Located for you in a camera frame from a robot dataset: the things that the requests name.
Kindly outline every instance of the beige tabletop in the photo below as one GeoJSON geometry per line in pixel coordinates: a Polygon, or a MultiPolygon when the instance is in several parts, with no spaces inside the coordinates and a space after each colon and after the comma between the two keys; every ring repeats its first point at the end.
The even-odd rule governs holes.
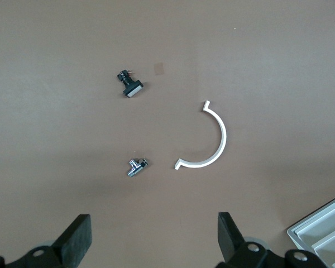
{"type": "Polygon", "coordinates": [[[80,268],[213,268],[220,211],[283,255],[286,229],[334,197],[335,0],[0,0],[8,262],[81,213],[80,268]],[[131,99],[123,69],[145,85],[131,99]],[[226,149],[175,170],[219,145],[206,100],[226,149]]]}

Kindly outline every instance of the round metal cap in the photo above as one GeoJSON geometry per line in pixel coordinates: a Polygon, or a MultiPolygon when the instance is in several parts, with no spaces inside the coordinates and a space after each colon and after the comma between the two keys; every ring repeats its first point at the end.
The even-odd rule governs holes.
{"type": "Polygon", "coordinates": [[[295,252],[293,254],[294,258],[296,258],[299,261],[307,261],[308,257],[306,257],[306,255],[302,252],[295,252]]]}
{"type": "Polygon", "coordinates": [[[253,244],[253,243],[248,245],[248,249],[250,251],[253,251],[253,252],[258,252],[259,251],[259,247],[256,244],[253,244]]]}

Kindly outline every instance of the white curved tube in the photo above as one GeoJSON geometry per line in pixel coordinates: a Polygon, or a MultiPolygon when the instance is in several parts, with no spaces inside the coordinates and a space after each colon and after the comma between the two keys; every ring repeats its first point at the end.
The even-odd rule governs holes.
{"type": "Polygon", "coordinates": [[[224,123],[222,122],[222,119],[220,116],[218,116],[215,112],[213,112],[211,109],[208,108],[210,105],[210,102],[207,100],[205,101],[205,105],[203,106],[203,111],[208,112],[211,114],[218,122],[219,127],[221,128],[221,143],[219,144],[219,148],[217,151],[211,156],[209,159],[206,159],[205,161],[201,162],[188,162],[183,159],[179,159],[176,164],[175,164],[175,169],[179,169],[180,166],[186,166],[187,168],[203,168],[204,166],[208,166],[209,164],[212,164],[215,162],[220,155],[222,154],[224,147],[226,146],[226,141],[227,141],[227,131],[226,127],[224,126],[224,123]]]}

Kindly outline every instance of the white arc-shaped object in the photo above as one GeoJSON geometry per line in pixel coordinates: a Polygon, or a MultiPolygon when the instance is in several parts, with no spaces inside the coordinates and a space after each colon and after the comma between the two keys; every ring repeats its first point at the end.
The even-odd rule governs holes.
{"type": "Polygon", "coordinates": [[[206,159],[205,161],[201,162],[188,162],[184,159],[179,159],[176,164],[175,164],[175,169],[179,169],[181,166],[186,166],[187,168],[203,168],[204,166],[208,166],[209,164],[212,164],[215,162],[220,155],[222,154],[224,147],[226,146],[226,141],[227,141],[227,131],[226,127],[224,126],[224,123],[220,116],[218,116],[215,112],[213,112],[211,109],[208,108],[210,105],[210,102],[207,100],[205,101],[205,105],[203,106],[203,111],[211,114],[218,122],[219,127],[221,128],[221,143],[219,144],[219,148],[217,151],[211,156],[209,159],[206,159]]]}

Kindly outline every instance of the white plastic handle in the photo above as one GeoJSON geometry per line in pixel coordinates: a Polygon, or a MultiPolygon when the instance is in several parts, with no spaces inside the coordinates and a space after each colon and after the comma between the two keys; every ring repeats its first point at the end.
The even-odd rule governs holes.
{"type": "Polygon", "coordinates": [[[205,161],[201,162],[188,162],[183,159],[179,159],[175,164],[175,169],[179,169],[180,166],[186,166],[187,168],[203,168],[204,166],[208,166],[209,164],[212,164],[215,162],[222,154],[224,147],[226,146],[227,141],[227,131],[226,127],[224,126],[224,123],[222,122],[222,119],[220,116],[218,116],[215,112],[213,112],[211,109],[208,108],[210,105],[210,102],[207,100],[205,101],[205,105],[203,106],[203,111],[211,114],[218,122],[220,128],[221,128],[221,143],[219,144],[219,148],[217,151],[211,156],[209,159],[206,159],[205,161]]]}

